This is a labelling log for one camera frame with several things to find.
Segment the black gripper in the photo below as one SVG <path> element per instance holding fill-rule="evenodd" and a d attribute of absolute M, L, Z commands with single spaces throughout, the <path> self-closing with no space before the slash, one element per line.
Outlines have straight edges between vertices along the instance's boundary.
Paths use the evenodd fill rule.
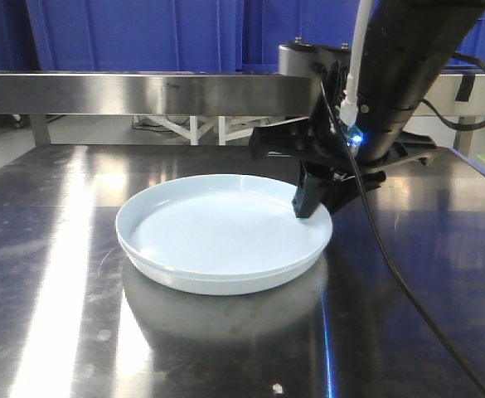
<path fill-rule="evenodd" d="M 388 168 L 413 161 L 427 165 L 434 158 L 437 147 L 432 138 L 400 132 L 377 160 L 352 166 L 349 157 L 367 143 L 370 134 L 348 129 L 337 116 L 347 72 L 348 67 L 337 62 L 324 77 L 314 78 L 318 98 L 309 117 L 257 127 L 251 134 L 253 158 L 279 153 L 300 161 L 292 200 L 297 218 L 311 217 L 320 204 L 336 213 L 355 198 L 379 188 Z"/>

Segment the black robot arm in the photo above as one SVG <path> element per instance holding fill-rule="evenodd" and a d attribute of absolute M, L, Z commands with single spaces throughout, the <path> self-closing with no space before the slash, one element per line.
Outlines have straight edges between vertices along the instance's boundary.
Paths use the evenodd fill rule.
<path fill-rule="evenodd" d="M 386 169 L 429 163 L 436 151 L 427 136 L 405 125 L 450 59 L 481 68 L 458 52 L 485 13 L 485 1 L 381 1 L 351 50 L 331 49 L 317 68 L 318 98 L 307 118 L 255 128 L 256 158 L 281 153 L 300 161 L 292 205 L 310 217 L 321 203 L 336 212 L 378 188 Z"/>

